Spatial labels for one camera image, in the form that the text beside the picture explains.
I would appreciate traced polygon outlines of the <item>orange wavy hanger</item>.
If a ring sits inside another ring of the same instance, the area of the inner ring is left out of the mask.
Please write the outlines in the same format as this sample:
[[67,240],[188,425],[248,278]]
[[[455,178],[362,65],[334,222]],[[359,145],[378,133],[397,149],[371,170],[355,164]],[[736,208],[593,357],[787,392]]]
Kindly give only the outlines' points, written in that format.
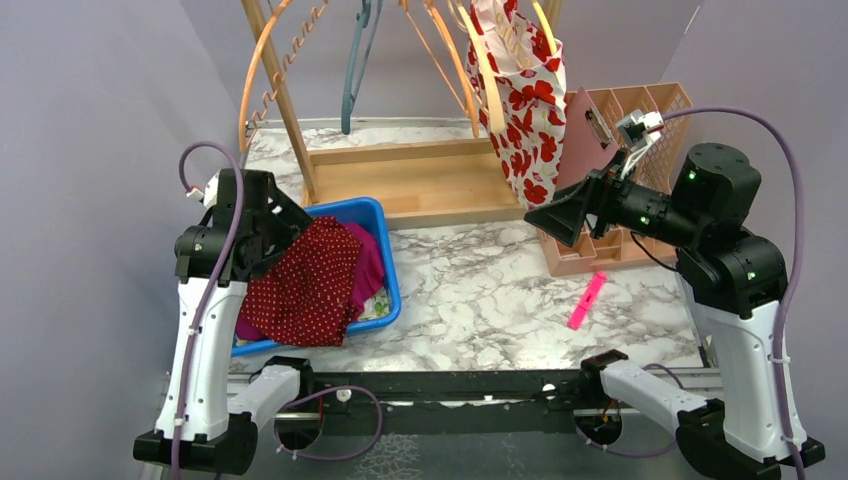
[[[249,150],[272,104],[277,106],[285,128],[289,132],[300,133],[300,126],[285,81],[291,66],[306,43],[306,38],[323,16],[330,2],[316,2],[293,37],[290,51],[280,56],[277,54],[272,37],[278,21],[292,4],[293,1],[279,1],[277,4],[269,2],[270,12],[266,13],[259,1],[242,1],[254,40],[254,50],[247,67],[239,107],[239,150],[242,153]],[[252,110],[254,86],[259,78],[260,70],[264,71],[267,78],[268,89],[262,94],[259,107]]]

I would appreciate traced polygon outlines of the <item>lemon print skirt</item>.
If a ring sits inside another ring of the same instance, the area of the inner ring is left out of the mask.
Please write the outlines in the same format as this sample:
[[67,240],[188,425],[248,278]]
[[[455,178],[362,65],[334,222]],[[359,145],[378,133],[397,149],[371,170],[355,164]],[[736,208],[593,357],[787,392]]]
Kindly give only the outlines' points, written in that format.
[[391,300],[388,292],[382,288],[372,297],[368,298],[363,311],[358,317],[358,322],[374,320],[387,316],[391,311]]

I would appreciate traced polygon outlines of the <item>grey-blue hanger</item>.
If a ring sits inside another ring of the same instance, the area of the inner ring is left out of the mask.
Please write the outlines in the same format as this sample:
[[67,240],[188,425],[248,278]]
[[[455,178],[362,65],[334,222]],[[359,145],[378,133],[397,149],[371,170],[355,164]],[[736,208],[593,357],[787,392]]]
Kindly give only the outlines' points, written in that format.
[[380,23],[383,4],[383,0],[362,0],[360,11],[356,15],[342,89],[340,127],[345,135],[352,131],[352,115]]

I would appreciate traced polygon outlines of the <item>cream plastic hanger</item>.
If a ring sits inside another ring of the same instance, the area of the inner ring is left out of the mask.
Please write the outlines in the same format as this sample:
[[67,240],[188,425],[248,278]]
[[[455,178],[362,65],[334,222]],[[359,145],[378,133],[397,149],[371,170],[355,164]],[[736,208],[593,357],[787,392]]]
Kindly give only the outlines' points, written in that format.
[[448,0],[447,4],[449,10],[455,14],[467,31],[472,51],[477,59],[478,71],[482,77],[482,85],[477,89],[478,108],[487,115],[487,131],[489,134],[501,134],[506,130],[506,122],[497,81],[489,62],[487,46],[464,4],[461,1],[454,0]]

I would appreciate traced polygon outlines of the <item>red poppy print skirt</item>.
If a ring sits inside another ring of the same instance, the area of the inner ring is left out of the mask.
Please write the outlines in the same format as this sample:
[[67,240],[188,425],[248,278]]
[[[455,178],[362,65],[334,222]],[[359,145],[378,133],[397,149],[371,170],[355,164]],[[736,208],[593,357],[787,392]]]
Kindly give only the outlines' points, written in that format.
[[[550,54],[539,21],[526,18],[517,1],[472,1],[468,13],[483,37],[497,81],[506,130],[489,134],[507,185],[525,208],[549,202],[555,191],[566,130],[563,45]],[[466,72],[478,89],[482,77],[470,44]],[[487,130],[488,118],[478,109]]]

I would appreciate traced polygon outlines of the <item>yellow wavy hanger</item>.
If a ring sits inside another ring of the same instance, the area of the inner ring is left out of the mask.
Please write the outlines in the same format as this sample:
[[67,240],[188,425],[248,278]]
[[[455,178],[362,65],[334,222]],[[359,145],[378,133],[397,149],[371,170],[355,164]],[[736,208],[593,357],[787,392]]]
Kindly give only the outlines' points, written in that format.
[[551,55],[555,55],[557,51],[554,31],[558,25],[562,4],[562,0],[532,1],[534,12],[539,21],[539,28],[546,38]]

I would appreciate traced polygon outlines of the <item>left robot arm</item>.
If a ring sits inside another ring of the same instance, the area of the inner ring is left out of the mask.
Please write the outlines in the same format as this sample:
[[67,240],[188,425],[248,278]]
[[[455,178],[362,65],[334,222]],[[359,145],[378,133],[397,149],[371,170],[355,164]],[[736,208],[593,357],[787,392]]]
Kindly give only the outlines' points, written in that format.
[[242,475],[276,411],[313,401],[315,386],[301,366],[274,366],[257,384],[227,394],[248,283],[268,273],[312,221],[271,173],[220,171],[215,204],[175,242],[179,326],[171,378],[154,428],[134,441],[135,459],[175,474]]

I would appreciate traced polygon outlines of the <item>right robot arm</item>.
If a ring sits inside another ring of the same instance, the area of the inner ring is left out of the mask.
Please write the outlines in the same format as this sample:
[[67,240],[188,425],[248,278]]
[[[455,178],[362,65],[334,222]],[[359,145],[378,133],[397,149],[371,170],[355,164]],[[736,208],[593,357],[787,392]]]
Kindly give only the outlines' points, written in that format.
[[577,393],[592,407],[617,400],[647,416],[711,479],[777,479],[785,466],[825,457],[797,417],[777,333],[788,297],[784,257],[744,225],[760,183],[748,158],[723,144],[692,147],[670,193],[634,182],[617,153],[525,214],[568,246],[583,227],[599,238],[620,226],[674,248],[688,310],[711,339],[722,397],[686,392],[616,350],[583,361]]

